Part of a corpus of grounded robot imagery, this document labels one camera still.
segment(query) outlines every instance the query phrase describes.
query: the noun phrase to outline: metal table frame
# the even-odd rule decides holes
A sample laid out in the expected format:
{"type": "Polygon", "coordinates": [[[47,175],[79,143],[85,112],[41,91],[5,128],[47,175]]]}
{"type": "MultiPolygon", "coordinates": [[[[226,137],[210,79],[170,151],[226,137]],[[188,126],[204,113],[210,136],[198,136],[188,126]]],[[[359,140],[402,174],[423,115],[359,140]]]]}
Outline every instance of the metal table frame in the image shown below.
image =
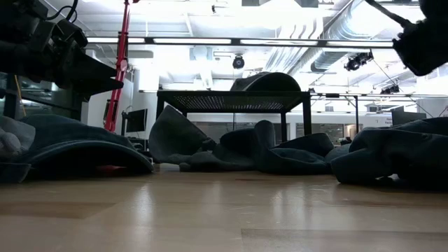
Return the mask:
{"type": "Polygon", "coordinates": [[[162,113],[165,102],[179,110],[185,117],[189,113],[279,113],[281,116],[281,140],[288,140],[286,114],[291,112],[299,104],[303,105],[303,123],[305,135],[312,133],[312,114],[311,114],[311,95],[309,92],[259,92],[259,91],[171,91],[159,90],[157,92],[157,115],[162,113]],[[262,97],[269,101],[270,97],[285,97],[291,102],[287,106],[277,109],[264,108],[237,108],[236,106],[227,106],[225,108],[188,108],[177,101],[174,97],[262,97]]]}

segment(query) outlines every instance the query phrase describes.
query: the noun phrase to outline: red object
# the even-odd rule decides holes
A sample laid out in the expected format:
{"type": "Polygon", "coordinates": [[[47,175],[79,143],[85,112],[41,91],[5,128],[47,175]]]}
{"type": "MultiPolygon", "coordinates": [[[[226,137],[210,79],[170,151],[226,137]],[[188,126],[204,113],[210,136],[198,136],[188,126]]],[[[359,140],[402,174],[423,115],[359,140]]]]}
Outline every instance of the red object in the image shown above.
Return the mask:
{"type": "MultiPolygon", "coordinates": [[[[133,0],[132,3],[136,4],[140,0],[133,0]]],[[[123,15],[123,24],[121,28],[121,32],[118,33],[119,39],[118,39],[118,57],[117,57],[117,76],[115,79],[117,81],[123,82],[125,79],[125,74],[127,70],[127,38],[129,36],[129,23],[131,20],[131,13],[130,13],[130,1],[125,0],[125,14],[123,15]]],[[[118,105],[120,101],[120,95],[121,95],[121,89],[119,90],[113,90],[111,95],[111,103],[109,105],[107,116],[106,116],[106,124],[104,125],[104,129],[114,132],[115,126],[117,123],[117,115],[118,115],[118,105]]]]}

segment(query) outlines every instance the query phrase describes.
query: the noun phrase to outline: ceiling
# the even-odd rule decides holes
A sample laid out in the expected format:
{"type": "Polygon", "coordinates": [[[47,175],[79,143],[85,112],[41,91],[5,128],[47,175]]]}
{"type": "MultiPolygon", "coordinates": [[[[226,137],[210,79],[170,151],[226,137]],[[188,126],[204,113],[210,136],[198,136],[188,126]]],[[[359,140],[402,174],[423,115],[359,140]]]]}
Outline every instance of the ceiling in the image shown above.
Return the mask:
{"type": "MultiPolygon", "coordinates": [[[[41,1],[47,4],[51,15],[55,10],[72,4],[72,0],[41,1]]],[[[143,0],[132,4],[129,35],[317,39],[324,27],[332,29],[333,24],[328,26],[328,22],[351,1],[320,2],[319,8],[302,8],[294,0],[271,0],[258,7],[242,7],[242,0],[143,0]]],[[[415,5],[388,4],[386,7],[411,21],[423,17],[415,5]]],[[[117,36],[117,31],[121,30],[123,8],[123,0],[80,0],[76,24],[87,36],[117,36]]],[[[351,25],[360,33],[370,30],[371,39],[391,40],[400,32],[399,25],[381,14],[373,16],[376,10],[369,9],[369,6],[364,8],[356,19],[354,15],[351,17],[351,25]]],[[[89,47],[96,50],[106,63],[115,60],[115,46],[89,47]]],[[[361,90],[379,93],[382,87],[392,83],[390,79],[398,81],[409,92],[413,92],[417,85],[417,78],[403,67],[393,50],[374,50],[374,62],[352,72],[347,72],[344,64],[356,52],[344,52],[344,56],[325,72],[315,73],[307,65],[297,67],[306,55],[306,48],[215,46],[208,49],[207,64],[194,60],[192,48],[185,45],[134,45],[129,49],[140,55],[152,51],[153,59],[148,61],[157,66],[160,82],[167,87],[188,89],[204,78],[204,69],[209,71],[213,79],[211,89],[215,90],[230,88],[235,78],[252,74],[255,69],[285,71],[296,78],[303,90],[310,87],[318,92],[361,90]],[[244,69],[232,68],[235,55],[243,55],[244,69]]]]}

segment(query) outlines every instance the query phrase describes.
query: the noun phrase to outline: computer monitor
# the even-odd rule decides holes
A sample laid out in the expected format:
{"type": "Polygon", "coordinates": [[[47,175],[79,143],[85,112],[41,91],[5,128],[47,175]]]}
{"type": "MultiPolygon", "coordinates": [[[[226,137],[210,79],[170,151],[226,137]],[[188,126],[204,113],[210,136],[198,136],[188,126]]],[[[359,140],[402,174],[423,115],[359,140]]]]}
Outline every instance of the computer monitor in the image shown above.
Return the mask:
{"type": "Polygon", "coordinates": [[[415,120],[426,119],[425,113],[411,113],[402,111],[392,111],[392,125],[403,125],[415,120]]]}
{"type": "Polygon", "coordinates": [[[127,114],[126,132],[142,132],[146,130],[148,109],[132,111],[127,114]]]}

